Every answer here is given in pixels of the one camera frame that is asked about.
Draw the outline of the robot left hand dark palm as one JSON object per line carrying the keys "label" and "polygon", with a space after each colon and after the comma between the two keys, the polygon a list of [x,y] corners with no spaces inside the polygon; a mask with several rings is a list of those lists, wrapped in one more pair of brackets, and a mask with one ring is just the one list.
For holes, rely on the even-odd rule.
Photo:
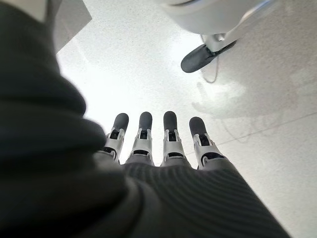
{"label": "robot left hand dark palm", "polygon": [[109,136],[59,71],[53,0],[0,3],[0,235],[3,238],[286,238],[199,117],[189,122],[198,158],[160,167],[135,150],[124,165]]}

